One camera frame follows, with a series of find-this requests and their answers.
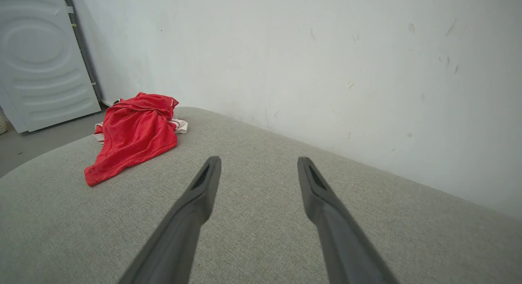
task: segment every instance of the baseboard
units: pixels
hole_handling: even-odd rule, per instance
[[[100,100],[100,103],[104,104],[105,106],[112,106],[112,103],[107,102],[106,100]]]

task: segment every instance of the crumpled red clothing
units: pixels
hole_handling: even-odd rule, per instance
[[[123,169],[150,160],[177,145],[174,116],[177,100],[140,92],[107,109],[105,143],[94,165],[85,169],[89,186],[118,175]]]

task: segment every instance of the wall stain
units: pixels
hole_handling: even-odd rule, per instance
[[[310,35],[312,36],[312,39],[314,39],[315,41],[314,29],[312,27],[310,28]]]
[[[453,21],[453,24],[449,27],[448,31],[446,31],[446,37],[449,35],[450,32],[453,31],[453,28],[455,27],[455,23],[457,23],[457,19]]]

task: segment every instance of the black object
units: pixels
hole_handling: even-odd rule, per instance
[[[384,261],[312,160],[298,159],[306,215],[317,226],[331,284],[397,284]],[[120,284],[186,284],[199,229],[216,198],[221,160],[210,157],[136,259]]]
[[[127,283],[188,283],[199,229],[214,207],[221,160],[211,156],[123,275]]]
[[[319,232],[331,284],[396,284],[373,245],[312,160],[298,159],[304,210]]]

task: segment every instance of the gray upholstery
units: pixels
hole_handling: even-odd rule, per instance
[[[328,283],[296,171],[310,156],[402,283],[520,283],[522,223],[209,111],[178,108],[179,144],[96,187],[93,136],[0,179],[1,283],[114,283],[211,155],[214,213],[191,283]]]

